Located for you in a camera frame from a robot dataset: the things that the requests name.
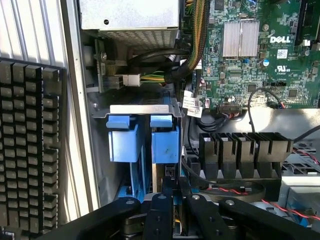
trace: motherboard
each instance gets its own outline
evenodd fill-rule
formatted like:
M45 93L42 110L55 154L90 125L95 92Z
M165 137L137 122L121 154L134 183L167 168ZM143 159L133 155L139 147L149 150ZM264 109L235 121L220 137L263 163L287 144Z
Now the motherboard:
M213 0L202 73L193 77L203 106L241 109L255 89L266 87L286 108L319 108L319 9L318 0ZM182 33L190 15L187 9ZM274 102L257 92L251 105Z

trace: dell logo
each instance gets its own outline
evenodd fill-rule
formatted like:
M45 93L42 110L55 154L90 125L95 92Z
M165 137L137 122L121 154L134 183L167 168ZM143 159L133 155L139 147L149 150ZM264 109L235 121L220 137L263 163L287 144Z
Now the dell logo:
M290 41L290 36L272 36L270 37L270 43L271 44L274 44L274 43L277 43L277 44L289 44L291 43Z
M275 71L278 73L288 73L291 70L287 66L277 66Z

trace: black keyboard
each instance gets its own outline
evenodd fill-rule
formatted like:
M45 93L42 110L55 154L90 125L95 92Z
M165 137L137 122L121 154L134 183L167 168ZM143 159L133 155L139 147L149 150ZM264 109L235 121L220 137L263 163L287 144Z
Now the black keyboard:
M63 68L0 58L2 234L35 239L59 225L66 76Z

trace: green circuit board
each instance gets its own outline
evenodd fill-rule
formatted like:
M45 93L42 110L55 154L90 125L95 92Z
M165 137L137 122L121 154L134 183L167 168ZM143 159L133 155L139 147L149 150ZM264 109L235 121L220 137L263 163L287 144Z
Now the green circuit board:
M312 8L303 5L305 2ZM317 0L282 4L271 4L270 0L213 0L197 92L203 106L245 107L252 91L266 87L286 108L320 107L319 9ZM189 20L187 16L182 23L186 32ZM225 23L241 21L259 22L256 56L223 57ZM251 105L267 107L270 101L274 101L270 95L257 92Z

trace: heatsink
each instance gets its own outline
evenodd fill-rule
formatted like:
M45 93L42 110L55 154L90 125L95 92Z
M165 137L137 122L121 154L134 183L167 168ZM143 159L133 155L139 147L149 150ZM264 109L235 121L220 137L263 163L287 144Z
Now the heatsink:
M226 22L223 27L222 56L225 58L257 56L259 21Z

